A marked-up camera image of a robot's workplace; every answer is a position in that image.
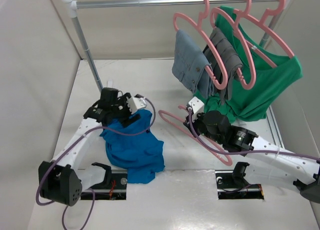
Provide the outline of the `blue t shirt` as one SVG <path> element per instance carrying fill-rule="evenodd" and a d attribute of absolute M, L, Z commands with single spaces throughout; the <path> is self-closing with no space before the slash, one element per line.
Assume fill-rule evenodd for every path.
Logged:
<path fill-rule="evenodd" d="M 110 163 L 127 170 L 128 183 L 148 184 L 165 168 L 164 142 L 150 131 L 124 136 L 105 129 L 101 134 Z"/>

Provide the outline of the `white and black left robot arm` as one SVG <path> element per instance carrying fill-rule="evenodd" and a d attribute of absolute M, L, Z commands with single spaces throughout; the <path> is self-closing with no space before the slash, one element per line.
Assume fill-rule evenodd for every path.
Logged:
<path fill-rule="evenodd" d="M 139 94 L 119 95 L 115 88 L 103 88 L 100 98 L 83 115 L 77 131 L 51 161 L 43 161 L 38 168 L 39 186 L 36 202 L 42 205 L 40 198 L 48 203 L 59 202 L 73 206 L 83 191 L 91 187 L 106 188 L 111 184 L 111 167 L 102 163 L 93 163 L 87 169 L 80 170 L 79 165 L 90 145 L 108 129 L 113 120 L 124 128 L 130 126 L 140 115 L 138 110 L 147 106 L 145 98 Z"/>

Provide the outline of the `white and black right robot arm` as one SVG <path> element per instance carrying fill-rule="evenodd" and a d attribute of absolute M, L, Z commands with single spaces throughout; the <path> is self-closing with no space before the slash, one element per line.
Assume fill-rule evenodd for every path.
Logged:
<path fill-rule="evenodd" d="M 234 167 L 231 181 L 242 187 L 250 183 L 283 187 L 298 192 L 303 198 L 320 201 L 320 159 L 298 154 L 272 144 L 255 132 L 231 125 L 218 111 L 195 113 L 187 108 L 185 126 L 201 145 L 203 138 L 221 147 L 220 154 L 239 155 L 252 162 L 240 161 Z"/>

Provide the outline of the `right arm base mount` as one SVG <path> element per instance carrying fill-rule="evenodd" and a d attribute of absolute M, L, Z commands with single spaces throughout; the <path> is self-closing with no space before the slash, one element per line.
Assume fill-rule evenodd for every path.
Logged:
<path fill-rule="evenodd" d="M 215 172 L 217 195 L 220 200 L 262 199 L 264 193 L 260 184 L 249 184 L 245 180 L 246 162 L 238 162 L 233 170 Z"/>

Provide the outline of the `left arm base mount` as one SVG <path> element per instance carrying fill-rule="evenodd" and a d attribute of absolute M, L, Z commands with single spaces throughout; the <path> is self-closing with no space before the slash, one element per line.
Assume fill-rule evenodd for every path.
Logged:
<path fill-rule="evenodd" d="M 91 187 L 95 192 L 95 200 L 126 200 L 128 174 L 124 171 L 116 171 L 111 174 L 108 185 L 102 183 Z"/>

